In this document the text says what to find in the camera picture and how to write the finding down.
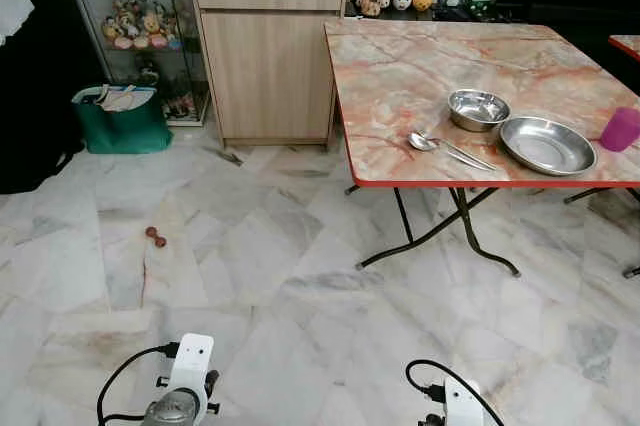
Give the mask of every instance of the metal bowl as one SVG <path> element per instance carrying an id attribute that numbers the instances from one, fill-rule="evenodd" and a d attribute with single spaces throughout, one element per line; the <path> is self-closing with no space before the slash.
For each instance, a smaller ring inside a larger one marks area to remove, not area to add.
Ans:
<path id="1" fill-rule="evenodd" d="M 451 120 L 467 131 L 489 131 L 509 117 L 509 105 L 494 94 L 459 89 L 449 96 Z"/>
<path id="2" fill-rule="evenodd" d="M 584 173 L 597 162 L 596 152 L 573 129 L 534 117 L 505 121 L 500 139 L 507 151 L 525 166 L 551 176 Z"/>

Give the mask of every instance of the table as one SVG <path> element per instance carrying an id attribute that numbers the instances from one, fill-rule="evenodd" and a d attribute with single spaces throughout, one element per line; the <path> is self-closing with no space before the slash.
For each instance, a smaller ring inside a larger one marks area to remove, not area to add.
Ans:
<path id="1" fill-rule="evenodd" d="M 469 211 L 499 188 L 636 187 L 640 144 L 625 152 L 603 149 L 597 139 L 619 106 L 640 99 L 607 71 L 545 26 L 342 19 L 325 23 L 349 164 L 355 186 L 393 188 L 408 242 L 357 265 L 358 269 L 431 239 L 461 218 L 478 254 L 518 269 L 484 251 Z M 592 141 L 598 164 L 587 173 L 551 177 L 521 166 L 502 149 L 497 131 L 470 133 L 448 118 L 447 98 L 461 88 L 490 91 L 513 115 L 566 124 Z M 444 151 L 412 149 L 407 135 L 424 129 L 447 138 L 497 171 L 470 168 Z M 400 187 L 447 187 L 457 211 L 414 238 Z M 467 201 L 465 187 L 485 187 Z"/>
<path id="2" fill-rule="evenodd" d="M 614 34 L 609 36 L 609 43 L 640 61 L 640 35 Z"/>

